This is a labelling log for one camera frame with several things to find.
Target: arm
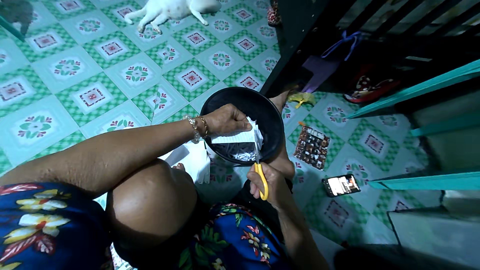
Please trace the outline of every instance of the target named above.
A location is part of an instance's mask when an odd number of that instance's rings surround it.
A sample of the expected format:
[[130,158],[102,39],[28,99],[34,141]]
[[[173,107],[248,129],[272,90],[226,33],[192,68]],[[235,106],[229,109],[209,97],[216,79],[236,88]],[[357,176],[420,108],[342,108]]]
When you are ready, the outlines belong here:
[[[269,189],[267,201],[278,211],[287,253],[293,265],[296,269],[328,270],[328,264],[318,251],[282,173],[263,162],[262,168]],[[259,191],[264,191],[260,176],[251,169],[247,177],[254,184],[251,185],[251,193],[255,198],[259,198]]]
[[[251,129],[245,115],[231,104],[204,119],[209,134]],[[200,134],[205,134],[202,121],[196,120]],[[99,196],[135,170],[193,138],[187,120],[107,132],[22,164],[1,177],[0,185],[57,181]]]

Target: teal wooden strip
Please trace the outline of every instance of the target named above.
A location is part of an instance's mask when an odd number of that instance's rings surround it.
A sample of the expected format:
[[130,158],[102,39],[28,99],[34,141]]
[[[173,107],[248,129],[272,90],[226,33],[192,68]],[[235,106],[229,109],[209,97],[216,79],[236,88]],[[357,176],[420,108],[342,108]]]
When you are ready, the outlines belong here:
[[427,80],[415,86],[403,89],[387,98],[381,99],[347,116],[348,119],[364,115],[366,113],[393,106],[399,102],[414,98],[440,88],[451,86],[480,75],[480,60],[473,61],[452,71],[446,72],[435,78]]
[[372,188],[396,190],[480,190],[480,172],[462,172],[379,180],[371,181],[368,185]]
[[443,132],[471,128],[480,125],[480,111],[460,115],[458,117],[442,121],[438,123],[429,124],[421,128],[411,130],[413,136],[428,136]]
[[15,29],[12,24],[10,24],[7,20],[5,20],[2,16],[0,16],[0,25],[3,26],[8,32],[12,35],[16,36],[19,40],[25,41],[25,37],[20,33],[17,29]]

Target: forearm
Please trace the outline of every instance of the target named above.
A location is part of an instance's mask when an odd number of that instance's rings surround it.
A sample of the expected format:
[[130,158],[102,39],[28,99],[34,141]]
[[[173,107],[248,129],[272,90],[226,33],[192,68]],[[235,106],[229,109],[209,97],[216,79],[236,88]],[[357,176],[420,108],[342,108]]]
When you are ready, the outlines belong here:
[[288,255],[296,269],[328,270],[325,258],[320,254],[300,210],[287,206],[278,211]]
[[[199,129],[203,134],[201,121]],[[107,132],[13,169],[0,185],[60,181],[102,194],[130,173],[194,138],[188,121]]]

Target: scissors handle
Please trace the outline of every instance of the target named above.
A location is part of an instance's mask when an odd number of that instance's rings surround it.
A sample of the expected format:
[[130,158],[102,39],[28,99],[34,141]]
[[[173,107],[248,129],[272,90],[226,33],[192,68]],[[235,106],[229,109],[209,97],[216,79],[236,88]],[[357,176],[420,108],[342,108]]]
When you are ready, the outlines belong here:
[[260,191],[260,198],[262,198],[262,200],[266,201],[267,198],[268,198],[268,184],[267,184],[267,180],[265,179],[264,171],[262,170],[262,165],[259,164],[259,163],[255,163],[254,167],[255,167],[255,172],[260,175],[260,178],[262,179],[262,182],[264,183],[265,194],[263,194]]

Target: yellow scissors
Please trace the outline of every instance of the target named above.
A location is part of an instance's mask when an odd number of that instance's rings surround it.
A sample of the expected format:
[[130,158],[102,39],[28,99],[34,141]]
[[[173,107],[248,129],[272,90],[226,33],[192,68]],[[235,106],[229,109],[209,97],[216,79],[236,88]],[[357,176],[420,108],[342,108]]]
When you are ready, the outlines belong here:
[[260,151],[258,150],[258,138],[257,136],[255,136],[255,164],[254,164],[254,168],[255,168],[255,172],[258,173],[260,175],[260,178],[262,179],[262,182],[264,183],[264,190],[265,190],[265,194],[263,194],[260,190],[260,198],[262,198],[262,200],[266,201],[267,198],[268,198],[268,184],[267,184],[267,180],[265,179],[265,175],[264,175],[264,171],[262,169],[262,165],[260,164]]

